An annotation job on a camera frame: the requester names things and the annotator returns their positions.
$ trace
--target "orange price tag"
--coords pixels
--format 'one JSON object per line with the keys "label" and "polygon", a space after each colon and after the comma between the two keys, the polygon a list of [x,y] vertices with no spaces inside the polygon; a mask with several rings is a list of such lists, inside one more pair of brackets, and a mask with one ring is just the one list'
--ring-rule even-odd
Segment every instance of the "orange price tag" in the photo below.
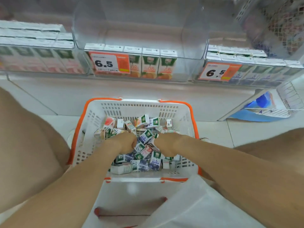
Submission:
{"label": "orange price tag", "polygon": [[229,81],[242,65],[208,62],[198,80]]}
{"label": "orange price tag", "polygon": [[130,73],[129,55],[126,53],[108,53],[89,51],[96,71]]}

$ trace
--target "white plastic basket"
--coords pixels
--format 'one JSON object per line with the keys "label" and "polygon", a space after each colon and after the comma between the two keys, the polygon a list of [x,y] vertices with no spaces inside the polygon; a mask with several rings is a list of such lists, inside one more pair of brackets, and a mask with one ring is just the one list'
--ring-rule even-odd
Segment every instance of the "white plastic basket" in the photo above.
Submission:
{"label": "white plastic basket", "polygon": [[[172,119],[175,129],[181,134],[199,138],[192,107],[186,102],[93,98],[87,101],[79,119],[68,163],[74,166],[92,155],[97,145],[94,132],[103,125],[106,116],[132,121],[144,114],[160,117],[161,124],[164,124],[165,119]],[[105,180],[107,182],[164,182],[167,180],[184,182],[190,175],[198,172],[200,171],[197,165],[182,157],[174,171],[163,169],[122,175],[108,173]]]}

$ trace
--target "thigh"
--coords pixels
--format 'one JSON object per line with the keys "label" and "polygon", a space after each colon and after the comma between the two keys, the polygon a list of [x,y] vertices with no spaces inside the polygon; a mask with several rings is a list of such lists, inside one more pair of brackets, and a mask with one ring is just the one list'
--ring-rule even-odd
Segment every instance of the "thigh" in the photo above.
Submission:
{"label": "thigh", "polygon": [[276,137],[235,149],[304,174],[304,128],[290,130]]}
{"label": "thigh", "polygon": [[44,129],[0,89],[0,213],[40,192],[62,174]]}

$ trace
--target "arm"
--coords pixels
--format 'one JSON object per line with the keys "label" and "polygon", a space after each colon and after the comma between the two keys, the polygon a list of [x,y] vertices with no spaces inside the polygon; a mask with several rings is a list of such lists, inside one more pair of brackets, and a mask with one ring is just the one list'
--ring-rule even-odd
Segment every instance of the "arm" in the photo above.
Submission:
{"label": "arm", "polygon": [[104,141],[91,157],[30,199],[0,228],[82,227],[112,161],[119,153],[130,153],[135,145],[136,136],[131,133]]}
{"label": "arm", "polygon": [[303,226],[304,176],[247,153],[186,135],[161,134],[155,145],[167,157],[180,154],[202,167],[224,197],[265,226]]}

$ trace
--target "plastic bin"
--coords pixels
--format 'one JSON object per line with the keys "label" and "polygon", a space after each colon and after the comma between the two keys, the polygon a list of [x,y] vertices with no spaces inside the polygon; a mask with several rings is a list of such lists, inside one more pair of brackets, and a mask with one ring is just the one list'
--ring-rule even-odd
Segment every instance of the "plastic bin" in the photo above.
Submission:
{"label": "plastic bin", "polygon": [[[192,107],[186,102],[93,98],[87,101],[77,124],[68,163],[74,166],[92,155],[96,146],[94,132],[102,126],[106,116],[126,121],[134,120],[143,114],[160,117],[162,124],[165,119],[172,119],[174,127],[181,134],[199,138]],[[200,168],[182,157],[181,161],[176,163],[174,171],[162,169],[122,175],[108,173],[105,180],[107,182],[164,182],[167,180],[184,182],[195,173],[201,173]]]}
{"label": "plastic bin", "polygon": [[80,0],[73,20],[80,49],[99,43],[177,51],[177,81],[203,65],[208,29],[200,0]]}

